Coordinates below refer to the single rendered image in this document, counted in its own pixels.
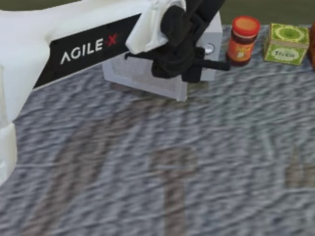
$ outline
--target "white robotic arm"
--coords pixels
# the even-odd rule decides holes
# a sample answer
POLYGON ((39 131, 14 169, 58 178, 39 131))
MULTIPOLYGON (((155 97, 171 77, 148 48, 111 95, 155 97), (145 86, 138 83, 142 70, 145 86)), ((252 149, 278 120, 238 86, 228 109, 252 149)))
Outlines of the white robotic arm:
MULTIPOLYGON (((13 121, 34 87, 67 77, 128 51, 135 57, 150 59, 150 52, 167 44, 171 44, 167 51, 174 50, 180 43, 186 49, 190 41, 178 40, 174 32, 181 27, 184 33, 188 33, 186 28, 192 32, 191 21, 183 21, 185 24, 176 22, 181 27, 169 27, 168 23, 165 24, 165 15, 167 13, 168 19, 172 19, 179 14, 181 18, 182 12, 187 12, 190 7, 187 13, 190 18, 197 6, 204 8, 200 4, 205 1, 217 3, 215 12, 224 2, 83 0, 38 11, 0 11, 0 185, 10 176, 17 161, 13 121)), ((210 23, 211 19, 209 17, 205 22, 210 23)), ((193 30, 198 35, 198 31, 202 34, 205 27, 193 30)), ((167 66, 162 67, 170 72, 167 76, 174 74, 167 66)), ((187 66, 181 65, 176 70, 184 67, 187 66)))

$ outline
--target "green box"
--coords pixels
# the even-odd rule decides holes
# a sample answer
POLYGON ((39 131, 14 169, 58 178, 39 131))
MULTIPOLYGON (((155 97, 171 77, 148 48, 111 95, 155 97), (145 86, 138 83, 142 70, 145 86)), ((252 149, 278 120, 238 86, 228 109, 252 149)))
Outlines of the green box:
POLYGON ((264 41, 264 60, 300 65, 309 45, 308 28, 271 23, 264 41))

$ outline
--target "orange jar label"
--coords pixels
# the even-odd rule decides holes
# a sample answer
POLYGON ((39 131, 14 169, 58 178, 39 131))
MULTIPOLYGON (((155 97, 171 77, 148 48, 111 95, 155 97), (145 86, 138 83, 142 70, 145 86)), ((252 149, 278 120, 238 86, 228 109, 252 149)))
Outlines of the orange jar label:
POLYGON ((230 40, 227 54, 233 61, 243 62, 251 58, 254 42, 252 44, 239 44, 230 40))

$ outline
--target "gray rippled surface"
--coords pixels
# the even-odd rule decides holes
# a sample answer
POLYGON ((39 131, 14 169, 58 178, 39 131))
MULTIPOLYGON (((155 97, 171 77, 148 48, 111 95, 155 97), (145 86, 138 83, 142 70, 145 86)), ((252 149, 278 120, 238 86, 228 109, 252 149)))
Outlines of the gray rippled surface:
POLYGON ((100 66, 32 93, 0 235, 315 235, 315 188, 284 174, 294 146, 315 163, 315 73, 263 62, 265 32, 248 66, 186 103, 106 82, 100 66))

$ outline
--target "robotic arm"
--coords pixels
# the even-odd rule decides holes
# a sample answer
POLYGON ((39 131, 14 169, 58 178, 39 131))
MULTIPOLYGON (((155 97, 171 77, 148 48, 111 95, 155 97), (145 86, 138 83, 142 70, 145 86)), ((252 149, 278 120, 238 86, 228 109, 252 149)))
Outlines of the robotic arm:
POLYGON ((34 88, 123 53, 153 60, 152 74, 200 81, 196 44, 224 0, 82 0, 39 11, 0 11, 0 185, 17 161, 15 126, 34 88))

